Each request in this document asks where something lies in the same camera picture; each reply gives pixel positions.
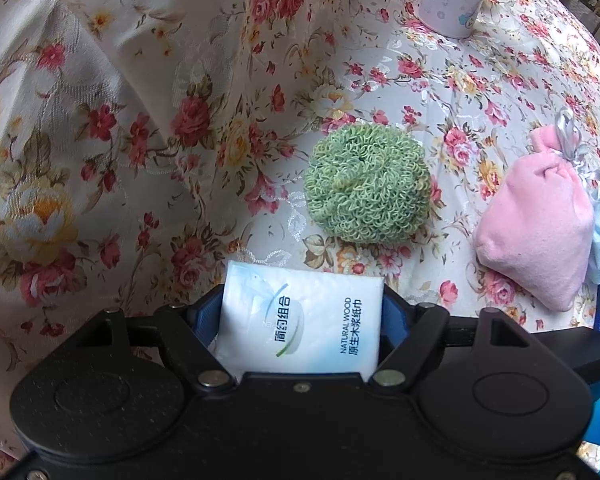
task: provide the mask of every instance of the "pink velvet bag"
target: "pink velvet bag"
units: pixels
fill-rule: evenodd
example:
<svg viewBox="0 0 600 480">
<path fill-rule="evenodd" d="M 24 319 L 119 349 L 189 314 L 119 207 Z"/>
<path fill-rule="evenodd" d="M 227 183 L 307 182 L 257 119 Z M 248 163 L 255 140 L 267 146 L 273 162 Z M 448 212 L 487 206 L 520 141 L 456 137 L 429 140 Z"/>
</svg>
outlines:
<svg viewBox="0 0 600 480">
<path fill-rule="evenodd" d="M 553 151 L 566 151 L 556 126 L 531 139 L 537 153 L 510 168 L 475 231 L 475 250 L 481 264 L 566 312 L 585 279 L 593 208 L 573 164 Z"/>
</svg>

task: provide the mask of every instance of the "circular pad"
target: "circular pad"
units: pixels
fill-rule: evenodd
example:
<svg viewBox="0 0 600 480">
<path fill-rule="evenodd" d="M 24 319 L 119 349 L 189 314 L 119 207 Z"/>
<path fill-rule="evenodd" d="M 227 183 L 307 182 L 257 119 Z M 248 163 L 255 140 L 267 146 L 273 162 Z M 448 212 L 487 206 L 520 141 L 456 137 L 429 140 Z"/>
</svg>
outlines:
<svg viewBox="0 0 600 480">
<path fill-rule="evenodd" d="M 485 410 L 499 415 L 529 415 L 549 400 L 544 384 L 515 372 L 491 374 L 474 384 L 475 400 Z"/>
<path fill-rule="evenodd" d="M 27 447 L 74 463 L 131 456 L 160 440 L 184 405 L 176 376 L 130 352 L 74 349 L 51 355 L 11 396 Z"/>
</svg>

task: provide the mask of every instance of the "tissue packet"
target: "tissue packet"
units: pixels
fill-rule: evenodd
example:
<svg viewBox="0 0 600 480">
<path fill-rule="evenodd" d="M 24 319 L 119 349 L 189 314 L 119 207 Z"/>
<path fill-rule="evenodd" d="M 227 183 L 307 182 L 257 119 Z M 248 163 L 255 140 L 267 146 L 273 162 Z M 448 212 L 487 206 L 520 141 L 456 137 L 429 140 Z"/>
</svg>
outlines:
<svg viewBox="0 0 600 480">
<path fill-rule="evenodd" d="M 382 278 L 229 262 L 216 358 L 244 372 L 322 374 L 378 366 Z"/>
</svg>

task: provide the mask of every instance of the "silver ribbon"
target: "silver ribbon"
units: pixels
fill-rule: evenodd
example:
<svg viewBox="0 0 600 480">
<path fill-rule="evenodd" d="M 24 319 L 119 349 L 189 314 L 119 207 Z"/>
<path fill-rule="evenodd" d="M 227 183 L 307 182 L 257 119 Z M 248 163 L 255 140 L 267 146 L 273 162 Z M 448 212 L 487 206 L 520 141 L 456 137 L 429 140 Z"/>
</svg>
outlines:
<svg viewBox="0 0 600 480">
<path fill-rule="evenodd" d="M 560 142 L 557 154 L 571 163 L 591 200 L 600 202 L 600 170 L 588 170 L 584 157 L 589 147 L 582 142 L 582 134 L 575 125 L 570 108 L 562 108 L 555 115 L 555 129 Z"/>
</svg>

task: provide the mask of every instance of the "floral tablecloth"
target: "floral tablecloth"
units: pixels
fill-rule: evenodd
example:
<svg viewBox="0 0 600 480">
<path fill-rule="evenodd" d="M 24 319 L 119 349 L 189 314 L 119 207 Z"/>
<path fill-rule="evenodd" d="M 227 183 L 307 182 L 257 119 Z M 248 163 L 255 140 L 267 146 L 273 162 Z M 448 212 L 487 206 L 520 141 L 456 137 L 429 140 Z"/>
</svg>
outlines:
<svg viewBox="0 0 600 480">
<path fill-rule="evenodd" d="M 561 106 L 600 167 L 600 49 L 557 0 L 485 0 L 460 42 L 416 3 L 0 0 L 2 452 L 23 451 L 11 389 L 71 331 L 106 306 L 193 302 L 230 258 L 382 276 L 531 331 L 592 322 L 593 288 L 549 313 L 477 265 L 471 232 Z M 308 153 L 355 120 L 426 147 L 430 220 L 404 246 L 346 243 L 307 217 Z"/>
</svg>

